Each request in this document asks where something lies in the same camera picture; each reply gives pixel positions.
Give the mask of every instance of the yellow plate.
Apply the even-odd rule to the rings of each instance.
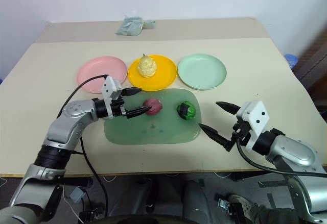
[[[163,90],[170,86],[177,77],[176,64],[167,57],[149,55],[157,64],[154,76],[144,78],[139,74],[137,67],[140,58],[136,59],[128,69],[128,79],[133,86],[145,91]]]

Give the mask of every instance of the green plate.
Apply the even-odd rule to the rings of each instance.
[[[125,108],[131,110],[139,107],[149,98],[161,101],[162,110],[155,115],[142,114],[127,119],[115,117],[105,119],[106,138],[120,145],[172,144],[194,140],[200,133],[201,111],[196,97],[188,90],[165,89],[156,92],[145,92],[124,97]],[[191,102],[196,108],[193,119],[184,120],[177,113],[177,106],[183,101]]]
[[[185,84],[194,89],[210,90],[224,82],[227,70],[214,56],[193,54],[180,61],[178,75]]]

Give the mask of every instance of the pink plate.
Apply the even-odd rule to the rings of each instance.
[[[77,83],[80,85],[85,80],[94,76],[107,74],[121,83],[126,78],[126,64],[117,57],[97,57],[85,63],[77,74]],[[101,93],[103,79],[96,79],[82,86],[82,89],[90,93]]]

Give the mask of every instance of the white wall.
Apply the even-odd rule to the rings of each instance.
[[[0,78],[47,21],[120,20],[137,10],[145,19],[257,18],[282,53],[301,54],[327,23],[327,0],[0,0]]]

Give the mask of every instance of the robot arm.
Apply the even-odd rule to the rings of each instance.
[[[283,171],[298,216],[312,223],[327,223],[327,175],[318,152],[308,144],[286,137],[277,129],[263,132],[269,116],[262,101],[247,102],[242,107],[225,102],[216,104],[237,117],[231,140],[200,124],[202,130],[228,152],[236,143],[241,155],[241,145],[248,151],[265,155],[279,172]]]
[[[0,223],[31,224],[50,220],[62,195],[60,180],[83,130],[99,118],[132,118],[148,111],[150,106],[131,111],[123,106],[122,96],[140,91],[135,87],[123,89],[118,81],[108,76],[102,88],[103,100],[68,103],[50,125],[35,162],[29,166],[10,200],[10,207],[0,211]]]

